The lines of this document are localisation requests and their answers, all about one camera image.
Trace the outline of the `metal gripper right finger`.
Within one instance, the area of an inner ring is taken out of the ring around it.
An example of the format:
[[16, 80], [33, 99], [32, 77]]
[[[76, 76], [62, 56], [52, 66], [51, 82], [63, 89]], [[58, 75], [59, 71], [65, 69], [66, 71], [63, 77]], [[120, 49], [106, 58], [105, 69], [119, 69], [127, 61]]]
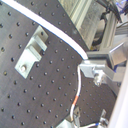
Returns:
[[122, 42], [113, 48], [101, 51], [89, 51], [87, 55], [89, 59], [106, 59], [108, 66], [114, 68], [115, 65], [128, 60], [128, 42]]

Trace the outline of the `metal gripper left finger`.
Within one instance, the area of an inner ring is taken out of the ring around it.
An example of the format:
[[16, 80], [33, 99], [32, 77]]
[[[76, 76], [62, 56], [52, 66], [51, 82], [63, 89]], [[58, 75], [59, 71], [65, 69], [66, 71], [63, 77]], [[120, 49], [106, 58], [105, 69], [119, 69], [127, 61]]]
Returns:
[[97, 86], [114, 78], [114, 71], [108, 67], [106, 61], [82, 61], [80, 69], [85, 77], [93, 78]]

